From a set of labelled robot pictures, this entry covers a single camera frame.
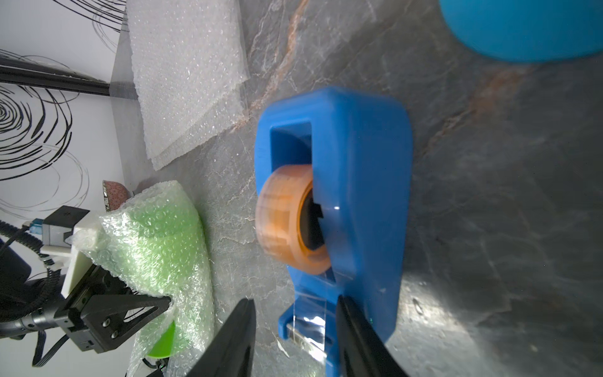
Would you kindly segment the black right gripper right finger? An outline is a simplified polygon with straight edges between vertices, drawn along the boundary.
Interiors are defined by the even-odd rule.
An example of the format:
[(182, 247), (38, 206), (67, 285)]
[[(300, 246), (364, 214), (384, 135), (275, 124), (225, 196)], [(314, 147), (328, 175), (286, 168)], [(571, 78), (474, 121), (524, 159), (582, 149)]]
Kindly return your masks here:
[(359, 306), (348, 296), (338, 298), (336, 331), (343, 376), (408, 377)]

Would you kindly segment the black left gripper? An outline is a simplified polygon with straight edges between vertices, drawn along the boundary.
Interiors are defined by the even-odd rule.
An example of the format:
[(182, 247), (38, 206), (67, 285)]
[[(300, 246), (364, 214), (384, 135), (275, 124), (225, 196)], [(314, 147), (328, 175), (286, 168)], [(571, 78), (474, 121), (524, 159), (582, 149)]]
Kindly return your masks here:
[(170, 304), (168, 297), (132, 295), (119, 278), (94, 265), (59, 305), (54, 320), (81, 351), (105, 353), (135, 336)]

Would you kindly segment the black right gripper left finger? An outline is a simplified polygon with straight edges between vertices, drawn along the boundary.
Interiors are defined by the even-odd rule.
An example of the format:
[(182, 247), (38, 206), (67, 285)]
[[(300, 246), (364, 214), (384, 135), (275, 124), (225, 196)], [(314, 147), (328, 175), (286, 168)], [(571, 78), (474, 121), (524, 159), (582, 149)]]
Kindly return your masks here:
[(255, 338), (254, 300), (243, 298), (187, 376), (251, 376)]

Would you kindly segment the green plastic wine glass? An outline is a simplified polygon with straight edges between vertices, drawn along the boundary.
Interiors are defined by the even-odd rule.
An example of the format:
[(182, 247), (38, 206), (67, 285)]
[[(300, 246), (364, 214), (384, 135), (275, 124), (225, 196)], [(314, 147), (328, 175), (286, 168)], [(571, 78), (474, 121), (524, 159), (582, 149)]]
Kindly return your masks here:
[(204, 351), (214, 334), (204, 230), (185, 199), (128, 207), (101, 222), (113, 265), (134, 290), (171, 299), (177, 345)]

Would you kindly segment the blue tape dispenser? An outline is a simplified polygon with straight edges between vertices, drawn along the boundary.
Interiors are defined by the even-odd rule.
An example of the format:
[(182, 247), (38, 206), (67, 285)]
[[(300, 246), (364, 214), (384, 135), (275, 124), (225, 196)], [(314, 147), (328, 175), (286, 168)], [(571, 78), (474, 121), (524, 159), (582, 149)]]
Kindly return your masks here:
[(336, 331), (340, 295), (359, 306), (386, 346), (397, 324), (413, 140), (392, 97), (331, 86), (271, 104), (254, 149), (258, 197), (285, 165), (312, 166), (313, 201), (331, 268), (310, 275), (286, 265), (295, 299), (278, 320), (282, 339), (343, 376)]

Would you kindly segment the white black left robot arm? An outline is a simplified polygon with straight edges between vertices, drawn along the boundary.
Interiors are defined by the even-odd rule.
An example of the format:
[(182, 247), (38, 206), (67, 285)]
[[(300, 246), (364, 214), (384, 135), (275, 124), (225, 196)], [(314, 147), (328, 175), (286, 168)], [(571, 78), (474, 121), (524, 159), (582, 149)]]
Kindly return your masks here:
[(104, 353), (134, 336), (170, 306), (168, 297), (140, 295), (100, 266), (92, 265), (72, 292), (62, 295), (65, 276), (43, 259), (46, 276), (32, 280), (31, 267), (11, 248), (20, 243), (37, 255), (41, 241), (24, 232), (1, 237), (1, 337), (39, 336), (35, 354), (41, 358), (46, 331), (59, 328), (60, 342), (74, 342), (82, 351)]

